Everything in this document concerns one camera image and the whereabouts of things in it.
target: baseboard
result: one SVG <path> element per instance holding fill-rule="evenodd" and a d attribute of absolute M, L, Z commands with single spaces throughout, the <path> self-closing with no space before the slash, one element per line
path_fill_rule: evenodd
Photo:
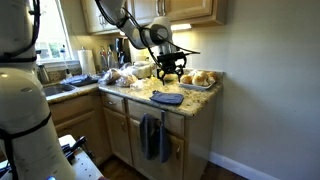
<path fill-rule="evenodd" d="M 245 177 L 247 179 L 251 179 L 251 180 L 279 180 L 278 178 L 275 178 L 275 177 L 270 176 L 264 172 L 253 169 L 249 166 L 241 164 L 237 161 L 229 159 L 229 158 L 222 156 L 220 154 L 217 154 L 215 152 L 210 152 L 209 161 L 218 165 L 218 166 L 221 166 L 225 169 L 228 169 L 229 171 L 234 172 L 242 177 Z"/>

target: blue cloth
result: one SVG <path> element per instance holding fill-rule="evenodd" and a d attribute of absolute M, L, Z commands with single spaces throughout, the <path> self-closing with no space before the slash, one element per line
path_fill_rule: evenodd
<path fill-rule="evenodd" d="M 70 78 L 66 78 L 60 82 L 60 84 L 70 84 L 74 86 L 85 86 L 88 84 L 96 83 L 98 79 L 93 79 L 91 76 L 83 74 L 77 75 Z"/>
<path fill-rule="evenodd" d="M 171 143 L 164 124 L 158 125 L 159 119 L 145 113 L 140 122 L 141 150 L 144 157 L 153 160 L 159 156 L 160 162 L 166 162 L 171 154 Z"/>
<path fill-rule="evenodd" d="M 183 101 L 183 95 L 177 94 L 177 93 L 162 93 L 159 91 L 153 91 L 152 97 L 150 97 L 150 100 L 162 103 L 162 104 L 168 104 L 168 105 L 180 105 Z"/>

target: drawer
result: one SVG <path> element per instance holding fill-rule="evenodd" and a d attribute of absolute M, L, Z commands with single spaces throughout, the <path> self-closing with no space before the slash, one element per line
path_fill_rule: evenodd
<path fill-rule="evenodd" d="M 94 107 L 90 96 L 81 96 L 50 105 L 52 120 L 55 125 L 92 110 L 94 110 Z"/>
<path fill-rule="evenodd" d="M 104 93 L 102 96 L 102 103 L 108 109 L 118 111 L 122 114 L 126 113 L 124 98 L 113 94 Z"/>
<path fill-rule="evenodd" d="M 131 118 L 139 122 L 141 121 L 144 113 L 148 113 L 158 119 L 161 119 L 161 109 L 138 103 L 132 100 L 128 100 L 128 113 Z M 165 111 L 165 127 L 170 133 L 183 137 L 184 122 L 184 116 Z"/>

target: baking tray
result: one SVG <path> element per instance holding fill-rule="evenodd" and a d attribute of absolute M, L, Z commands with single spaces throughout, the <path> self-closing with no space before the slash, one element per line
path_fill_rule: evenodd
<path fill-rule="evenodd" d="M 197 85 L 193 85 L 193 84 L 183 84 L 183 83 L 178 83 L 179 86 L 187 88 L 187 89 L 195 89 L 195 90 L 200 90 L 200 91 L 204 91 L 204 90 L 208 90 L 210 89 L 214 84 L 210 84 L 209 86 L 197 86 Z"/>

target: white wall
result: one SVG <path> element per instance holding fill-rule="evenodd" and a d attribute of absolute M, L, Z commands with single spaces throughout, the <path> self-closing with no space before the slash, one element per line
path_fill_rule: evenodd
<path fill-rule="evenodd" d="M 78 59 L 77 51 L 85 47 L 92 50 L 95 65 L 100 65 L 100 46 L 108 50 L 108 45 L 115 43 L 114 37 L 110 35 L 92 36 L 87 33 L 80 0 L 60 0 L 60 2 L 75 59 Z"/>
<path fill-rule="evenodd" d="M 229 0 L 226 26 L 174 34 L 202 53 L 189 65 L 225 72 L 213 152 L 279 179 L 319 179 L 319 7 Z"/>

